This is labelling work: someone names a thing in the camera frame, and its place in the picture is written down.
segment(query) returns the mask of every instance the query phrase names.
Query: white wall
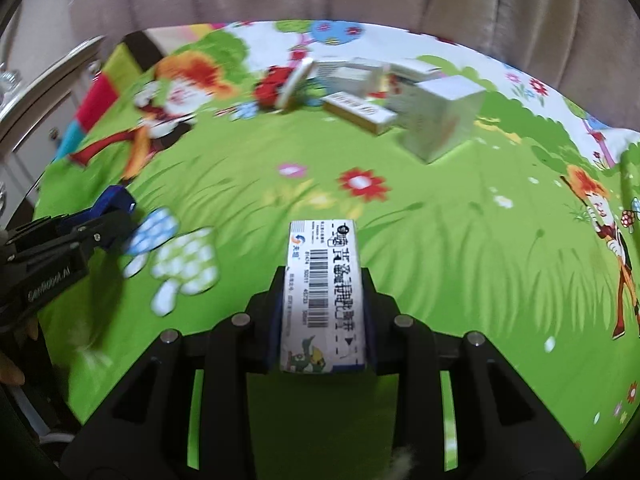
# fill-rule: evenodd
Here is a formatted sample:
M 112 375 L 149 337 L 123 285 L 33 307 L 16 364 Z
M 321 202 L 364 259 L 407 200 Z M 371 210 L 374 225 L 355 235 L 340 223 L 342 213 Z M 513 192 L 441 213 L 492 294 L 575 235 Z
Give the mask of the white wall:
M 0 38 L 2 46 L 5 36 Z M 78 43 L 71 29 L 67 0 L 23 0 L 8 67 L 19 70 L 29 83 Z

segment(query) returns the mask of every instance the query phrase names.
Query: green grass print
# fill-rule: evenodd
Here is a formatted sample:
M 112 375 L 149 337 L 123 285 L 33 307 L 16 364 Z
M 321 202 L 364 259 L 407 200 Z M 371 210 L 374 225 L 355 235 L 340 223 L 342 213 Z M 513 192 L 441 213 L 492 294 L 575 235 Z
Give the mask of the green grass print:
M 229 103 L 216 102 L 216 107 Z M 110 320 L 108 325 L 94 324 L 101 331 L 100 350 L 113 361 L 99 370 L 77 358 L 66 336 L 54 337 L 70 329 L 63 314 L 72 307 L 59 301 L 58 311 L 47 310 L 43 324 L 47 341 L 52 341 L 52 359 L 71 368 L 70 403 L 76 413 L 85 420 L 164 328 L 206 330 L 243 310 L 252 294 L 266 290 L 275 267 L 285 261 L 289 221 L 347 217 L 356 219 L 361 265 L 369 267 L 377 289 L 393 295 L 403 312 L 434 330 L 485 332 L 572 439 L 581 441 L 581 451 L 593 465 L 624 427 L 613 416 L 617 403 L 623 402 L 628 418 L 635 409 L 626 394 L 638 380 L 637 362 L 629 359 L 638 352 L 638 326 L 625 293 L 626 335 L 611 341 L 618 286 L 615 257 L 585 221 L 584 207 L 559 182 L 558 173 L 535 156 L 536 141 L 526 138 L 518 144 L 476 127 L 474 138 L 425 166 L 399 145 L 399 130 L 373 137 L 327 117 L 322 110 L 302 109 L 229 121 L 201 112 L 194 131 L 156 156 L 130 184 L 141 214 L 165 206 L 177 216 L 180 234 L 214 228 L 221 279 L 199 296 L 178 296 L 175 311 L 157 318 L 149 302 L 160 282 L 151 276 L 149 264 L 124 283 L 117 306 L 89 294 L 91 288 L 105 287 L 99 276 L 90 277 L 91 285 L 80 285 L 74 299 L 93 298 L 93 308 L 110 313 L 101 317 Z M 110 133 L 106 124 L 100 132 Z M 126 160 L 126 149 L 108 148 L 111 153 L 98 156 L 101 163 L 86 171 L 57 162 L 47 173 L 76 182 L 81 197 L 58 192 L 51 176 L 38 213 L 89 205 L 98 186 L 86 176 L 106 175 L 103 186 L 117 182 L 122 166 L 115 166 Z M 106 162 L 110 159 L 114 166 Z M 308 167 L 307 174 L 299 179 L 280 176 L 277 167 L 284 162 Z M 354 167 L 384 177 L 388 200 L 365 203 L 340 189 L 338 177 Z M 598 174 L 598 179 L 607 189 L 620 189 L 616 174 Z M 326 207 L 314 202 L 318 194 L 328 197 Z M 500 206 L 495 196 L 512 200 L 513 207 Z M 624 197 L 622 203 L 612 192 L 614 212 L 628 207 L 630 198 Z M 638 273 L 636 236 L 625 234 Z M 89 316 L 85 310 L 81 315 Z M 546 352 L 549 337 L 556 346 Z M 88 384 L 96 378 L 100 388 L 92 393 Z M 453 466 L 453 417 L 448 382 L 443 385 L 447 464 Z M 323 395 L 332 396 L 336 388 L 338 397 L 357 402 L 340 416 L 326 416 Z M 375 478 L 390 448 L 395 394 L 394 378 L 251 378 L 258 476 L 347 478 L 354 472 L 355 456 L 357 476 Z M 594 424 L 597 413 L 600 419 Z M 298 439 L 309 442 L 309 449 L 297 446 Z M 352 448 L 351 457 L 340 451 Z M 194 463 L 193 449 L 190 456 Z M 276 467 L 283 463 L 284 471 Z

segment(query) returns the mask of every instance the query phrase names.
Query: cartoon play mat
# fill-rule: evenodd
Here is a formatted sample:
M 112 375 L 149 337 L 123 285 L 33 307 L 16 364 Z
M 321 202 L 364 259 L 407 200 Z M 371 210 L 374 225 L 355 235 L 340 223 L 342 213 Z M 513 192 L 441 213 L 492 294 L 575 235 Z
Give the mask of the cartoon play mat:
M 482 85 L 486 101 L 471 139 L 426 165 L 399 128 L 375 137 L 313 106 L 314 81 L 309 105 L 258 111 L 267 67 L 307 54 L 421 59 Z M 140 213 L 126 254 L 96 254 L 91 275 L 41 313 L 68 402 L 87 420 L 162 330 L 201 332 L 244 310 L 285 263 L 289 221 L 349 218 L 377 289 L 434 330 L 486 333 L 592 466 L 638 405 L 638 140 L 511 66 L 404 30 L 296 20 L 131 34 L 36 208 L 75 212 L 124 183 Z M 375 478 L 386 465 L 395 378 L 249 384 L 260 478 Z M 450 402 L 445 414 L 455 466 Z

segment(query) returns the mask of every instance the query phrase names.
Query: cartoon boy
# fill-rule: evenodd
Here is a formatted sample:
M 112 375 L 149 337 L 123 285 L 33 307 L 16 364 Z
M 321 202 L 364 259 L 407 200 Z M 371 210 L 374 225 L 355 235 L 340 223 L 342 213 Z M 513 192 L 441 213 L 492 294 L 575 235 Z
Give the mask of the cartoon boy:
M 164 104 L 154 100 L 161 89 L 159 79 L 169 80 Z M 86 167 L 89 161 L 104 148 L 116 142 L 130 142 L 129 160 L 122 173 L 121 182 L 128 184 L 136 178 L 156 153 L 173 146 L 196 123 L 196 110 L 214 96 L 229 97 L 233 88 L 223 80 L 223 70 L 201 52 L 183 52 L 165 57 L 155 68 L 154 79 L 145 84 L 134 99 L 134 106 L 141 113 L 138 125 L 93 144 L 69 158 Z
M 289 372 L 305 372 L 309 365 L 311 365 L 312 372 L 319 374 L 326 366 L 322 351 L 316 346 L 311 346 L 315 336 L 311 336 L 308 339 L 302 340 L 302 354 L 294 354 L 289 351 L 287 359 L 287 370 Z
M 625 335 L 625 319 L 622 311 L 622 293 L 626 289 L 631 296 L 631 303 L 634 306 L 634 314 L 638 320 L 640 329 L 640 314 L 638 296 L 636 295 L 636 284 L 632 274 L 631 259 L 626 248 L 625 239 L 616 224 L 616 219 L 611 212 L 609 202 L 609 192 L 598 181 L 593 180 L 584 170 L 577 166 L 567 166 L 567 179 L 562 178 L 581 200 L 587 208 L 587 213 L 591 218 L 596 234 L 607 243 L 609 250 L 616 255 L 620 268 L 620 278 L 618 280 L 618 320 L 613 330 L 613 339 Z

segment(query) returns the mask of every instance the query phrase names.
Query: screw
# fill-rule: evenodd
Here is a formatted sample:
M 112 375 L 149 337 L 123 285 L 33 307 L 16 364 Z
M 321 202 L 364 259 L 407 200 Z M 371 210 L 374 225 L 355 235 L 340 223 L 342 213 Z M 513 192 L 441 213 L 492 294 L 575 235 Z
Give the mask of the screw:
M 394 318 L 394 323 L 398 328 L 409 328 L 414 324 L 414 318 L 407 314 L 399 314 Z
M 175 328 L 170 328 L 160 334 L 160 341 L 166 344 L 171 344 L 178 339 L 179 336 L 180 333 Z
M 231 323 L 233 326 L 245 326 L 250 321 L 251 317 L 245 312 L 234 314 L 234 316 L 231 318 Z
M 480 346 L 486 341 L 486 338 L 479 332 L 469 332 L 466 338 L 473 346 Z

